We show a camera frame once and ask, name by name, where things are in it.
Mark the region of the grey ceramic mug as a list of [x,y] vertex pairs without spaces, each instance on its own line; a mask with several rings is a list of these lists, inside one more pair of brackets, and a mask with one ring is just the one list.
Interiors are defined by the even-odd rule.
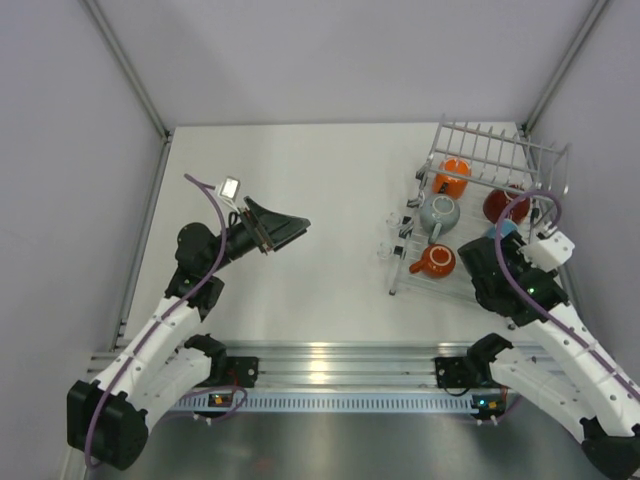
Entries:
[[426,199],[419,209],[419,223],[428,243],[435,244],[459,222],[460,206],[449,195],[438,193]]

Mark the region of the small dark red cup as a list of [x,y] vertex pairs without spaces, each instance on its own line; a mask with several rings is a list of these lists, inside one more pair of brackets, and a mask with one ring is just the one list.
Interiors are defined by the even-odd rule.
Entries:
[[441,279],[449,276],[456,267],[454,252],[443,244],[433,244],[427,247],[421,258],[409,266],[413,275],[422,273],[429,278]]

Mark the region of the orange mug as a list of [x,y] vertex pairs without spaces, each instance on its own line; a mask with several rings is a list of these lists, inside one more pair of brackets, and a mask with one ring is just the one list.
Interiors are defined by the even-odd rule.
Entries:
[[450,157],[440,163],[439,170],[432,184],[432,192],[460,199],[472,173],[470,164],[464,159]]

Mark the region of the red floral mug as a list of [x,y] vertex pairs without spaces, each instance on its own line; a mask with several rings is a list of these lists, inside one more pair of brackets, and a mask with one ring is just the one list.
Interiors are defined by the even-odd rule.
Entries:
[[[523,191],[523,188],[516,184],[509,184],[508,187],[509,190],[492,190],[483,202],[483,214],[493,224],[497,222],[502,211]],[[525,198],[512,208],[506,218],[520,225],[527,217],[530,207],[531,200]]]

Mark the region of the blue white mug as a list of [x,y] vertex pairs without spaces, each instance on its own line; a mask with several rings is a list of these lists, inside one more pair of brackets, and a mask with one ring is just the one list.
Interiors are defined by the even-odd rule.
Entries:
[[509,218],[503,220],[501,225],[495,223],[488,230],[484,232],[482,235],[483,238],[494,240],[496,237],[500,239],[505,238],[513,232],[517,232],[519,230],[519,225],[516,224]]

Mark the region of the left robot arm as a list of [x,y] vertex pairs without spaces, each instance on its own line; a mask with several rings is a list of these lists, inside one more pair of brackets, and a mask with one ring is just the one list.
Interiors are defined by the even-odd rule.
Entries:
[[219,386],[226,378],[225,345],[196,331],[224,289],[217,272],[254,249],[278,251],[311,225],[250,197],[244,201],[235,222],[222,224],[218,234],[198,222],[179,231],[177,268],[156,310],[108,367],[69,389],[67,443],[84,453],[88,467],[128,469],[179,400],[199,384]]

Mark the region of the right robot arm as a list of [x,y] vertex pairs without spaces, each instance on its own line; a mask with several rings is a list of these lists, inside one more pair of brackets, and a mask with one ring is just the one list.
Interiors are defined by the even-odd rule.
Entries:
[[564,375],[491,333],[468,348],[468,376],[515,391],[561,424],[602,475],[630,479],[639,473],[639,385],[586,328],[555,270],[529,261],[524,246],[517,234],[480,237],[458,254],[478,303],[535,340]]

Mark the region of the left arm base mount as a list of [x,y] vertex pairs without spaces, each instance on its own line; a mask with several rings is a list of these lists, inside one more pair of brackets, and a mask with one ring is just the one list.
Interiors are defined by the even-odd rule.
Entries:
[[184,347],[203,353],[210,361],[208,375],[196,385],[197,388],[225,385],[244,388],[255,386],[259,372],[258,357],[229,355],[227,346],[209,334],[190,337]]

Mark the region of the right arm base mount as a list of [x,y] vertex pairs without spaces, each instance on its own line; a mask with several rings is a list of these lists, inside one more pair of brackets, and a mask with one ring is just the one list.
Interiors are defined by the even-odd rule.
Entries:
[[491,333],[476,341],[462,356],[434,359],[437,386],[440,389],[496,388],[490,365],[503,350],[512,349],[506,338]]

